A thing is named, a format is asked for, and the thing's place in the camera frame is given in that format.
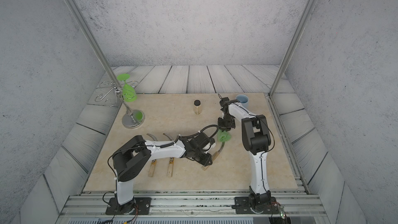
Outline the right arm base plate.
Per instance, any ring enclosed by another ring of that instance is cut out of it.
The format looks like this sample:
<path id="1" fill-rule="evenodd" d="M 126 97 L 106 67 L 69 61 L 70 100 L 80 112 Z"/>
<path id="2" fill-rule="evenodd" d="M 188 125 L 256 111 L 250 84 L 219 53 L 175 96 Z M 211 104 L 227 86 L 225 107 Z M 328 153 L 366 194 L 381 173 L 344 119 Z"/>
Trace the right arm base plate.
<path id="1" fill-rule="evenodd" d="M 234 205 L 231 208 L 235 210 L 236 214 L 278 215 L 280 213 L 275 197 L 271 197 L 270 203 L 258 205 L 256 209 L 251 207 L 249 197 L 235 197 Z"/>

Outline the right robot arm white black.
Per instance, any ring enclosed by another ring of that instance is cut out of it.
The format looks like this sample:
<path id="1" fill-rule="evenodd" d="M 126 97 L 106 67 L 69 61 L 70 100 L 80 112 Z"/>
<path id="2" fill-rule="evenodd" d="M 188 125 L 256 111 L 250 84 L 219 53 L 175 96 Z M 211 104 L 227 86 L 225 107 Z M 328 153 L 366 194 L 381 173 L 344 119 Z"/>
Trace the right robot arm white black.
<path id="1" fill-rule="evenodd" d="M 241 124 L 241 140 L 249 153 L 251 165 L 248 206 L 252 212 L 260 214 L 272 205 L 266 158 L 274 137 L 268 128 L 266 117 L 252 113 L 238 100 L 221 97 L 220 106 L 222 116 L 218 118 L 218 126 L 221 130 L 230 131 L 236 128 L 236 120 Z"/>

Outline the green microfiber rag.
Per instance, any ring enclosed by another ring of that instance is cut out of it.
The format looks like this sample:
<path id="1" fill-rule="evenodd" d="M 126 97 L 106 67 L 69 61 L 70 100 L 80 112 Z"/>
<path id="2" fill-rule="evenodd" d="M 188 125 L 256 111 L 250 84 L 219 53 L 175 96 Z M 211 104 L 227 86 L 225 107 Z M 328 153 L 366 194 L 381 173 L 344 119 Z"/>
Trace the green microfiber rag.
<path id="1" fill-rule="evenodd" d="M 225 143 L 231 139 L 231 135 L 227 131 L 218 130 L 217 132 L 217 140 L 221 143 Z"/>

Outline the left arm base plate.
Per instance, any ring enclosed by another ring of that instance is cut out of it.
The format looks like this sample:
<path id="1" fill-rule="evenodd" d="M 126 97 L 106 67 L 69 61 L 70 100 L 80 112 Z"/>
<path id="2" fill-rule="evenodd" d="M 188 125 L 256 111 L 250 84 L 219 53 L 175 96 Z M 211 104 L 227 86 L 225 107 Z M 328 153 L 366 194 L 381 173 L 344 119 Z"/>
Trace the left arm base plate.
<path id="1" fill-rule="evenodd" d="M 111 198 L 106 215 L 148 215 L 151 198 L 134 198 L 126 204 L 119 204 L 117 198 Z"/>

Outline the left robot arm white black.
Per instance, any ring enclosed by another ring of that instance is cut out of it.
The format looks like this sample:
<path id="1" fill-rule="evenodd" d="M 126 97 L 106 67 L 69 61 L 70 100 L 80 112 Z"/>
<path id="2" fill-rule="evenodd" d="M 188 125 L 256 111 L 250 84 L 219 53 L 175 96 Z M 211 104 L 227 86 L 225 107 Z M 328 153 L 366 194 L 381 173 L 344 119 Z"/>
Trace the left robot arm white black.
<path id="1" fill-rule="evenodd" d="M 134 178 L 153 160 L 187 158 L 202 166 L 212 165 L 209 151 L 215 147 L 213 136 L 198 132 L 190 136 L 178 135 L 173 141 L 147 141 L 137 135 L 115 151 L 110 159 L 116 181 L 116 200 L 121 206 L 134 199 Z"/>

